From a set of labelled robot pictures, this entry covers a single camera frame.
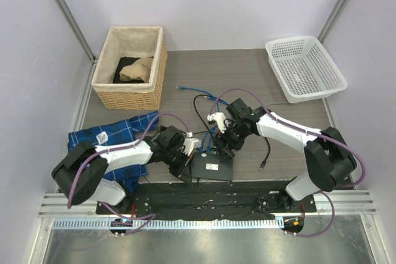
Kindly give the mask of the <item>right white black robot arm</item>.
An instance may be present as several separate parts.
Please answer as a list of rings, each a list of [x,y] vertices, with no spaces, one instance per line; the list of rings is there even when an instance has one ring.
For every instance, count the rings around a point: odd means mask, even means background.
[[[296,210],[302,200],[318,191],[331,192],[356,169],[352,152],[341,133],[328,127],[325,130],[310,129],[286,120],[266,107],[252,109],[242,99],[226,108],[227,119],[221,112],[207,116],[215,122],[219,136],[214,141],[225,153],[240,150],[250,135],[272,138],[305,157],[306,172],[288,181],[279,191],[280,207],[286,211]]]

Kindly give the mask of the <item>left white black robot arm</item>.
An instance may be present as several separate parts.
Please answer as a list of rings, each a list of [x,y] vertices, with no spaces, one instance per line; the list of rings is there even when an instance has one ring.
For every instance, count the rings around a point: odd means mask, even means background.
[[[60,161],[51,176],[68,198],[68,207],[92,199],[124,214],[131,209],[132,199],[127,195],[125,185],[105,178],[109,172],[130,165],[163,162],[168,165],[171,175],[189,182],[187,166],[193,151],[200,145],[201,141],[190,132],[184,134],[174,126],[164,128],[154,137],[144,136],[121,145],[82,142]]]

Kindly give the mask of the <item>white plastic perforated basket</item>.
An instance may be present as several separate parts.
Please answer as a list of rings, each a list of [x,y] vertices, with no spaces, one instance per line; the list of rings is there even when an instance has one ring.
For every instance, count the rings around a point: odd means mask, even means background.
[[[348,83],[314,36],[293,36],[265,44],[269,64],[291,104],[327,98]]]

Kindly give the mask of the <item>blue plaid cloth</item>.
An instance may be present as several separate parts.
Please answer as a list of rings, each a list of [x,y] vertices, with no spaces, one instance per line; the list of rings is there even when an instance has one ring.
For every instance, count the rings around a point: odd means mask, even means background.
[[[91,145],[123,145],[136,140],[136,133],[144,132],[158,111],[134,116],[129,119],[94,126],[68,133],[67,150],[72,151],[79,143],[88,142]],[[139,178],[146,176],[148,170],[144,165],[129,165],[115,169],[105,174],[105,179],[122,183],[130,192],[139,186]]]

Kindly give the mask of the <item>wicker basket with liner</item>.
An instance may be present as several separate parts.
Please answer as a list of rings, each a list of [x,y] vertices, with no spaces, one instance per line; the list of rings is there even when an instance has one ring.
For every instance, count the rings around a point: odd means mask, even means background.
[[[158,110],[167,58],[162,27],[111,27],[92,87],[107,109]]]

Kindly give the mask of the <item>black cloth in basket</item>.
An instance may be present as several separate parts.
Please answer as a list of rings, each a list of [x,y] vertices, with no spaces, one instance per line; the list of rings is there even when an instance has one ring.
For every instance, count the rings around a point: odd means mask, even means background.
[[[148,83],[150,69],[136,57],[122,57],[115,70],[113,83]]]

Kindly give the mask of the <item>black power adapter brick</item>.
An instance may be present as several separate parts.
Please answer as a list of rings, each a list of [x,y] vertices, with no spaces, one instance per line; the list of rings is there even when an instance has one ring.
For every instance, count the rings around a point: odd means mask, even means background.
[[[179,135],[179,130],[175,126],[160,126],[160,136],[170,142]]]

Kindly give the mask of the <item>beige cloth in basket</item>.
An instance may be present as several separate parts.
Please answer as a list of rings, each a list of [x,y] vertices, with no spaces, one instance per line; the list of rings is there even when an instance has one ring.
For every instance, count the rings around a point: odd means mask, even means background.
[[[152,57],[141,57],[136,60],[136,62],[124,66],[119,73],[120,81],[128,82],[132,80],[141,80],[144,83],[148,83],[152,62]]]

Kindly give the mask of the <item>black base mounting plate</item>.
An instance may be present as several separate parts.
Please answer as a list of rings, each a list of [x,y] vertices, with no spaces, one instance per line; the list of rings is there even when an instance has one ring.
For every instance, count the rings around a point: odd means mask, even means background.
[[[157,220],[213,221],[270,219],[276,213],[315,213],[322,207],[309,195],[287,201],[286,181],[201,182],[185,184],[146,182],[112,209],[138,217],[155,214]]]

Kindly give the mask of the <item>black network switch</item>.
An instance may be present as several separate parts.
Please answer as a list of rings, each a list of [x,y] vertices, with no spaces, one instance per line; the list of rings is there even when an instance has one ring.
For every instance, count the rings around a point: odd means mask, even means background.
[[[233,159],[226,159],[211,153],[198,154],[192,159],[191,176],[196,179],[231,182],[233,180]]]

